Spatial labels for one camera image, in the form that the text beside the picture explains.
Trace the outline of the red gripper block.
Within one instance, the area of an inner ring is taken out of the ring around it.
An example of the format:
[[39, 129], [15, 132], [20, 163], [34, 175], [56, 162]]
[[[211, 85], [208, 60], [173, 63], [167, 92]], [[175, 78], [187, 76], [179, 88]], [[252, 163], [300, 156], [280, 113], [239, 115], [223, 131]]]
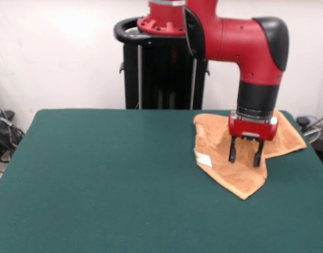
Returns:
[[250, 137], [259, 139], [258, 151], [255, 153], [253, 166], [259, 167], [264, 141], [271, 141], [277, 132], [278, 118], [272, 116], [268, 119], [252, 119], [239, 115], [236, 111], [231, 111], [228, 119], [228, 128], [231, 137], [229, 162], [236, 160], [236, 139]]

